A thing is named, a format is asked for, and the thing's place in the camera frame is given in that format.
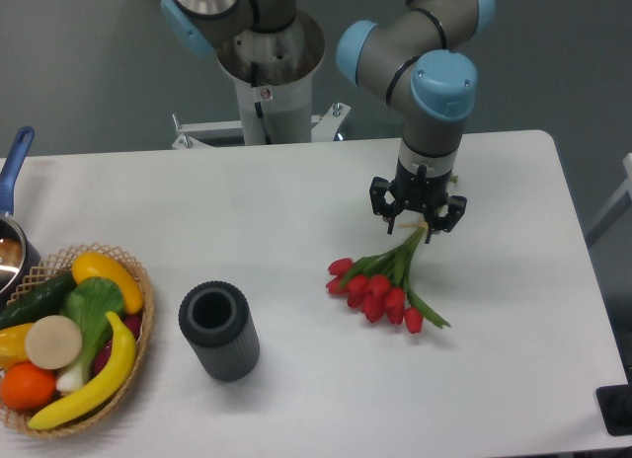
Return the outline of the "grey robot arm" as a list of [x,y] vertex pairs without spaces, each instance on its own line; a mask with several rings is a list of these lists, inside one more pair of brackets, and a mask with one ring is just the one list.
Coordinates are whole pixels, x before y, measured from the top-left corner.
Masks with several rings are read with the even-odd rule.
[[[456,49],[489,25],[495,0],[405,3],[388,26],[349,26],[336,62],[404,122],[395,177],[371,183],[373,212],[388,222],[418,212],[432,232],[448,232],[466,209],[466,199],[449,194],[447,184],[478,79]],[[325,42],[296,0],[162,0],[160,8],[184,46],[214,53],[233,80],[247,144],[312,140],[312,78]]]

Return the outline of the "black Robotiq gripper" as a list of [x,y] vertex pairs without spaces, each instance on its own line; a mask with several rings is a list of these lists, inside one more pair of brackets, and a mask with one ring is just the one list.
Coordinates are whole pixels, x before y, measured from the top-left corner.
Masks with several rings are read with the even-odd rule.
[[[371,208],[375,215],[387,223],[387,233],[393,232],[396,218],[404,210],[423,212],[423,208],[435,210],[426,218],[429,225],[425,243],[433,234],[450,233],[465,214],[467,198],[461,195],[447,195],[450,172],[439,177],[421,177],[409,172],[401,162],[397,164],[393,181],[374,177],[369,187]],[[446,208],[441,214],[439,208]]]

